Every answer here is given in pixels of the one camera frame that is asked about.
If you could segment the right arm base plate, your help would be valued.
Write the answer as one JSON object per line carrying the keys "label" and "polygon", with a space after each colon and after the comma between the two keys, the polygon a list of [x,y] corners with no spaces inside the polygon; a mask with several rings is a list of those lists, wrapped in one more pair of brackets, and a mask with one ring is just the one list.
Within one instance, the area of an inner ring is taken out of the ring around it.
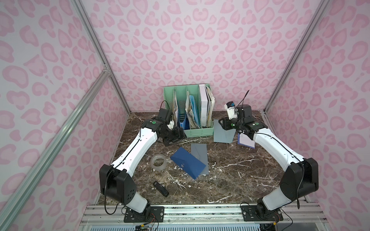
{"label": "right arm base plate", "polygon": [[240,208],[244,221],[274,221],[278,223],[284,220],[279,208],[275,210],[268,210],[260,204],[256,206],[241,205]]}

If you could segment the light teal envelope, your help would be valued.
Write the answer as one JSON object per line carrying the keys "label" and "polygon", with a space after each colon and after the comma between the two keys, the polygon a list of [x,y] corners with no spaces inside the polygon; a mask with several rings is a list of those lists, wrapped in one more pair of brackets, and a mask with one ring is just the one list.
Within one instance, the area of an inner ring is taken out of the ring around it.
{"label": "light teal envelope", "polygon": [[232,143],[234,140],[236,130],[225,130],[219,124],[218,119],[214,119],[214,142],[218,143]]}

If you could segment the dark blue envelope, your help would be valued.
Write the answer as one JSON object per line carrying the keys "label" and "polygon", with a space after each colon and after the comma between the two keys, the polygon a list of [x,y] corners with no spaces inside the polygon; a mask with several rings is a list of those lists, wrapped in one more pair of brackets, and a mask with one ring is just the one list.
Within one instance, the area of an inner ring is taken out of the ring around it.
{"label": "dark blue envelope", "polygon": [[179,148],[170,159],[185,171],[191,178],[196,180],[205,169],[206,165],[195,158],[184,148]]}

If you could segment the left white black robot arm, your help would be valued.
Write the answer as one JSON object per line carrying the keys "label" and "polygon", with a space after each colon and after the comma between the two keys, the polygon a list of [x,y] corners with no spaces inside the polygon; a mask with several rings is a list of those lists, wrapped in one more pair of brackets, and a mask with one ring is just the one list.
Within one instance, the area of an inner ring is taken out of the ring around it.
{"label": "left white black robot arm", "polygon": [[132,176],[145,153],[159,138],[165,146],[170,146],[186,137],[183,128],[176,126],[172,117],[172,111],[161,108],[157,116],[143,122],[137,136],[120,157],[100,168],[100,189],[105,197],[138,214],[150,213],[150,204],[137,192]]}

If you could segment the white letter paper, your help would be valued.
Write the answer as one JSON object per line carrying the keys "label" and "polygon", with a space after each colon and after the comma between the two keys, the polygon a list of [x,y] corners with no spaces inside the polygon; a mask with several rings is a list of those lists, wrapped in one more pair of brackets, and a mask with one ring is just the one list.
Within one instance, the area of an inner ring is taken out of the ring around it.
{"label": "white letter paper", "polygon": [[238,134],[238,144],[255,149],[255,141],[245,134]]}

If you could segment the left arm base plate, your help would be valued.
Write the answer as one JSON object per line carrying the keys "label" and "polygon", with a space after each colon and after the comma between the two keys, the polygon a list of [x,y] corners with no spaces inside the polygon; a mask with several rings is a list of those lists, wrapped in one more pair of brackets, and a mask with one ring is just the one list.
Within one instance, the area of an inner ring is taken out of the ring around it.
{"label": "left arm base plate", "polygon": [[150,222],[153,219],[156,222],[163,222],[165,214],[165,207],[147,206],[142,213],[136,212],[133,209],[127,209],[124,212],[124,223],[139,223]]}

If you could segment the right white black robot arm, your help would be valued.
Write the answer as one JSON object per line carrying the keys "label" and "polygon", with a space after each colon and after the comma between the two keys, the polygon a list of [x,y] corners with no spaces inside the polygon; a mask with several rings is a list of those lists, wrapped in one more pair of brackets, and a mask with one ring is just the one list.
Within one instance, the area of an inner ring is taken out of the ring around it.
{"label": "right white black robot arm", "polygon": [[319,165],[313,158],[304,158],[284,144],[263,122],[255,121],[250,105],[225,104],[227,117],[219,124],[224,130],[235,129],[261,145],[282,167],[279,186],[257,201],[256,212],[264,218],[299,198],[319,189]]}

